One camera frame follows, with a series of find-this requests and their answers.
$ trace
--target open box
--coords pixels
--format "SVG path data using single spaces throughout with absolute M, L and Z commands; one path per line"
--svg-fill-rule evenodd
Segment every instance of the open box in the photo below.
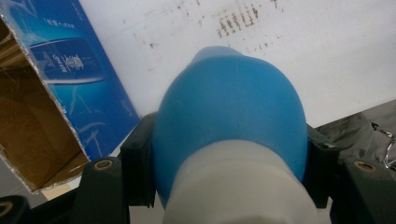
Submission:
M 77 0 L 3 0 L 0 15 L 0 157 L 35 192 L 109 155 L 139 118 Z

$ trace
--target brown cardboard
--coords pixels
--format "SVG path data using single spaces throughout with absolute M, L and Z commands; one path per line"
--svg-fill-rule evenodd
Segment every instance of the brown cardboard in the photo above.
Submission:
M 1 20 L 0 34 L 0 156 L 32 192 L 76 177 L 75 135 Z

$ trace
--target blue rounded object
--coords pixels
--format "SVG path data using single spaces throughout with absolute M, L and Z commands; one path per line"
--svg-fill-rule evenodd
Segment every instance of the blue rounded object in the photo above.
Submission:
M 206 48 L 174 80 L 158 112 L 152 149 L 163 205 L 184 160 L 231 139 L 272 149 L 302 180 L 307 129 L 296 90 L 265 61 L 224 47 Z

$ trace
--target white cylinder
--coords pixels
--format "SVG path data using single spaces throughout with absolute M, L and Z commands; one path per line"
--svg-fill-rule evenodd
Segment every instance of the white cylinder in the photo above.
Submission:
M 318 212 L 275 152 L 228 140 L 198 150 L 183 163 L 163 223 L 317 224 Z

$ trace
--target metal ring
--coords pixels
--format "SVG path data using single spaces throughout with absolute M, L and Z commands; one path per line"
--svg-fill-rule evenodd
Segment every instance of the metal ring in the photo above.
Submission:
M 9 211 L 11 211 L 14 203 L 12 202 L 2 202 L 0 203 L 0 207 L 4 207 L 4 209 L 0 210 L 0 217 L 5 216 Z
M 104 159 L 101 161 L 97 161 L 96 164 L 93 166 L 95 170 L 102 171 L 110 168 L 113 165 L 112 160 Z
M 367 163 L 365 161 L 355 161 L 354 162 L 355 166 L 358 167 L 360 170 L 367 172 L 367 173 L 375 173 L 376 168 L 370 163 Z

